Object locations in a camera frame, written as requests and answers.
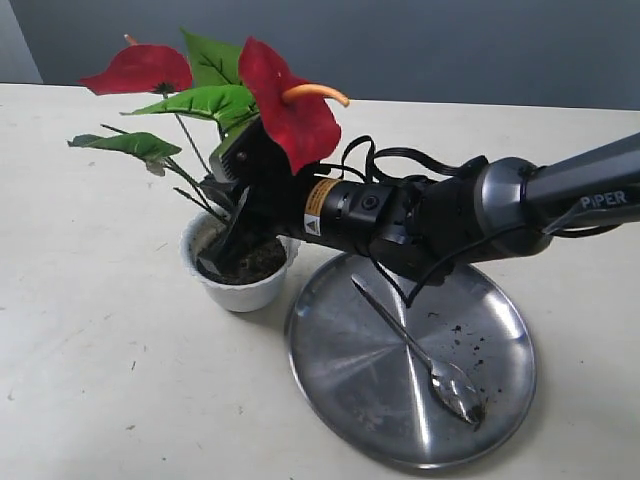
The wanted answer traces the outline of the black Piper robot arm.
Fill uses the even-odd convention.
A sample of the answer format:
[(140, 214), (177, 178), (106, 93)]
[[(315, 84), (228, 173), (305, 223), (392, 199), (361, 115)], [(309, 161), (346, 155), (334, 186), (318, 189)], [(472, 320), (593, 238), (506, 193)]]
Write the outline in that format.
[(254, 124), (230, 136), (211, 163), (206, 195), (233, 212), (197, 256), (222, 275), (277, 236), (368, 257), (410, 280), (440, 282), (456, 262), (535, 255), (557, 235), (639, 218), (639, 138), (631, 135), (558, 164), (507, 157), (438, 165), (437, 178), (333, 178), (329, 166), (293, 173), (284, 150)]

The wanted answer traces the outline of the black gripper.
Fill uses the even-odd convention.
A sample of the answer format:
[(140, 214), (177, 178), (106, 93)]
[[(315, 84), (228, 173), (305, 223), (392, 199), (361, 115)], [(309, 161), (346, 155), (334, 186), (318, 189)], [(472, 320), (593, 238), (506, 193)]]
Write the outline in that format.
[(400, 224), (395, 186), (329, 178), (318, 163), (294, 175), (274, 142), (266, 166), (250, 182), (199, 183), (207, 199), (233, 213), (223, 233), (197, 254), (208, 273), (275, 273), (278, 235), (367, 255), (386, 229)]

